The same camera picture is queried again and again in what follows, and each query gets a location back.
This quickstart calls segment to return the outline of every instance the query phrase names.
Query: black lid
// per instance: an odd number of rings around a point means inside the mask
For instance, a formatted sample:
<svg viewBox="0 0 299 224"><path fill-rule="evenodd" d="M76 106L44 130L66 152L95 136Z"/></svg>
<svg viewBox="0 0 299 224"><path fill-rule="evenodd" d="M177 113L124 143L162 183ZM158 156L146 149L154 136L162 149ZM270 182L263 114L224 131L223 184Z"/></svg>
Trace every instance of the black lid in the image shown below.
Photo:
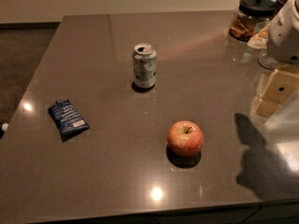
<svg viewBox="0 0 299 224"><path fill-rule="evenodd" d="M271 0L240 0L239 9L247 15L270 17L276 11L276 5Z"/></svg>

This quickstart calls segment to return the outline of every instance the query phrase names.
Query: dark blue packet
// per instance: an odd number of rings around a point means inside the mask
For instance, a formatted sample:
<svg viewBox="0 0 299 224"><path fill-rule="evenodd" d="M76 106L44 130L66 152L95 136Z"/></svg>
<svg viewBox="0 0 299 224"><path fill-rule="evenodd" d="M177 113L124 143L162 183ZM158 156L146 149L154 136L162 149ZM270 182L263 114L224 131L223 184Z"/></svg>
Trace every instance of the dark blue packet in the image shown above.
<svg viewBox="0 0 299 224"><path fill-rule="evenodd" d="M56 101L49 108L49 113L63 136L83 132L90 128L69 100Z"/></svg>

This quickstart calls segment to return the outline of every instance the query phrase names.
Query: soda can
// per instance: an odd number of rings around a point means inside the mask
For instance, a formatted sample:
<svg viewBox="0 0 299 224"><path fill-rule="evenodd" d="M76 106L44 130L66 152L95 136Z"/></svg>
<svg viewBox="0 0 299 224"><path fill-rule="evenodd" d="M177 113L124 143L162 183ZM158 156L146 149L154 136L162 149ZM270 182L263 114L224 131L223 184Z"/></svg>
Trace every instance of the soda can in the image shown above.
<svg viewBox="0 0 299 224"><path fill-rule="evenodd" d="M156 83L157 53L153 46L141 43L133 52L134 83L138 88L148 89Z"/></svg>

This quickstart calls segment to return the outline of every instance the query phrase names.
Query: red apple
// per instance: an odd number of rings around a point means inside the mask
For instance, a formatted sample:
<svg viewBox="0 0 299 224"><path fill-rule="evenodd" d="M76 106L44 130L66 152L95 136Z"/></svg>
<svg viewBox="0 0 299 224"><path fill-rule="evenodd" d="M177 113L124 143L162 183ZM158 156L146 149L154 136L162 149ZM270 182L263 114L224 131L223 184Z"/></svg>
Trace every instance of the red apple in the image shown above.
<svg viewBox="0 0 299 224"><path fill-rule="evenodd" d="M204 135L193 122L183 120L174 123L167 135L170 149L180 157L195 156L202 148Z"/></svg>

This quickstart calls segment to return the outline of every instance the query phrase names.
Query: table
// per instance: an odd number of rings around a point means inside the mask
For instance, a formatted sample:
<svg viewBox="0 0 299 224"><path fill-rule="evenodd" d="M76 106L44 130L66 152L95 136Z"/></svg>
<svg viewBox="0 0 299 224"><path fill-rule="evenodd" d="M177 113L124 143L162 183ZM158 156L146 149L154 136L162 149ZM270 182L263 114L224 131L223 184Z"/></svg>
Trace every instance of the table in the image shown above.
<svg viewBox="0 0 299 224"><path fill-rule="evenodd" d="M1 222L220 223L298 213L298 164L288 166L297 160L298 124L280 115L266 127L252 116L265 70L258 50L227 36L231 15L65 16L0 140ZM158 53L148 92L132 89L141 42ZM48 113L63 99L91 127L70 139ZM201 156L187 164L167 155L167 131L181 119L205 136ZM271 206L286 200L284 211Z"/></svg>

